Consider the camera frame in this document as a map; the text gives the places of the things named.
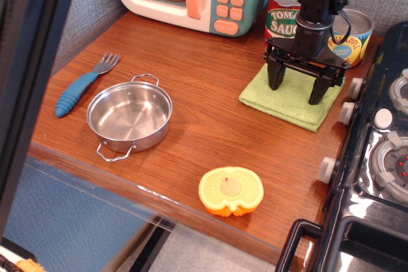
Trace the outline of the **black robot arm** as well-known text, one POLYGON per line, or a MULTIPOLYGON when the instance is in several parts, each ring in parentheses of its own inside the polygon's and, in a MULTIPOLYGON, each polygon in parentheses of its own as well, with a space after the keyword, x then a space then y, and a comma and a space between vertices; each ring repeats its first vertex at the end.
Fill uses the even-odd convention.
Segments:
POLYGON ((328 42, 335 39, 335 17, 347 18, 344 7, 349 0, 299 0, 296 34, 292 39, 268 38, 265 60, 268 84, 272 90, 281 85, 286 69, 314 77, 309 104, 316 105, 330 87, 340 86, 351 66, 335 55, 328 42))

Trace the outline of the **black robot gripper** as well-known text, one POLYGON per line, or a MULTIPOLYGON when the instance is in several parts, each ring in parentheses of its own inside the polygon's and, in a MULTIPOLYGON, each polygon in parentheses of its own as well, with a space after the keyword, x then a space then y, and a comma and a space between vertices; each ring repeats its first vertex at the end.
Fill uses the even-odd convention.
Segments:
POLYGON ((333 19, 327 24, 298 23, 294 38, 268 38, 265 60, 268 84, 272 90, 281 85, 286 69, 314 77, 316 80, 309 104, 317 105, 330 87, 342 85, 351 66, 328 48, 333 19))

